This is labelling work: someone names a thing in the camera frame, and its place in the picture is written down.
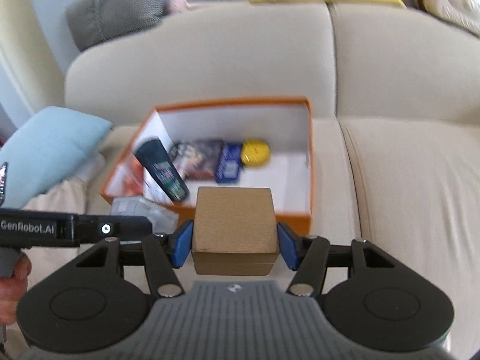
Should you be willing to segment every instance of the beige sofa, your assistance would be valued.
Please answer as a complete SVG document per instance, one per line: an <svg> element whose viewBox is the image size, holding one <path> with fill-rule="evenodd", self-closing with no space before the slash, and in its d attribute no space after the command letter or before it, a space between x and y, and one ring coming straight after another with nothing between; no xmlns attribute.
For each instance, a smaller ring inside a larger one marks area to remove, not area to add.
<svg viewBox="0 0 480 360"><path fill-rule="evenodd" d="M480 40L412 9L244 2L168 17L71 65L66 106L113 120L109 167L155 104L306 95L314 114L312 233L360 235L442 288L445 347L480 348ZM90 186L89 212L106 169ZM191 261L179 270L189 288ZM278 261L271 277L291 278ZM130 280L145 286L141 270ZM345 278L327 278L327 288Z"/></svg>

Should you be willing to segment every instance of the gray ribbed gripper base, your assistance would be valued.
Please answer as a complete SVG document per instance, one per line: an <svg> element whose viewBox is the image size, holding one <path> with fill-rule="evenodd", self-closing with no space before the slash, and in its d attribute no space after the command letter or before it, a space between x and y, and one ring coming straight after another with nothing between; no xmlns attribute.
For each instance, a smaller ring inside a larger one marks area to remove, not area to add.
<svg viewBox="0 0 480 360"><path fill-rule="evenodd" d="M87 354L33 348L21 360L451 360L437 347L383 353L339 334L312 298L274 281L197 282L179 298L158 300L143 325L118 344Z"/></svg>

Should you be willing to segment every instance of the small brown box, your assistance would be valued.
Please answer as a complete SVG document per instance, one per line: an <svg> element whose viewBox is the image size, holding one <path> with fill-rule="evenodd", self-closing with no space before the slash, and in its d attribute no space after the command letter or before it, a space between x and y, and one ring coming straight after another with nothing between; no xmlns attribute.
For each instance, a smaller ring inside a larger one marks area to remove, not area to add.
<svg viewBox="0 0 480 360"><path fill-rule="evenodd" d="M199 188L192 256L200 275L268 275L278 257L270 190Z"/></svg>

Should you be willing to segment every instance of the orange box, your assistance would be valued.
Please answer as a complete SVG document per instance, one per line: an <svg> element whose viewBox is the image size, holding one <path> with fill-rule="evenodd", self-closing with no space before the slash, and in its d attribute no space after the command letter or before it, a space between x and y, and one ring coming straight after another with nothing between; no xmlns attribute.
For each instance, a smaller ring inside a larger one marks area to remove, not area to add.
<svg viewBox="0 0 480 360"><path fill-rule="evenodd" d="M129 142L106 179L102 197L112 203L121 196L126 161L139 142L160 138L168 150L172 142L223 139L265 140L271 159L259 168L246 167L232 186L269 188L277 221L287 222L299 235L308 235L314 198L312 117L305 97L255 97L205 100L155 107ZM199 187L214 181L186 180L190 196L181 203L159 203L179 214L178 222L194 219Z"/></svg>

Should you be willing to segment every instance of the human hand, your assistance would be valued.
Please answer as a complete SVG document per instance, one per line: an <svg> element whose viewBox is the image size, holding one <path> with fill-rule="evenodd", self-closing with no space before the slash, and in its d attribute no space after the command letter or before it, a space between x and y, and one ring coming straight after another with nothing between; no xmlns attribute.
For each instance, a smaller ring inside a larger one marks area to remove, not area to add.
<svg viewBox="0 0 480 360"><path fill-rule="evenodd" d="M16 263L13 276L0 278L0 325L11 325L16 321L17 304L27 291L30 272L32 263L24 254Z"/></svg>

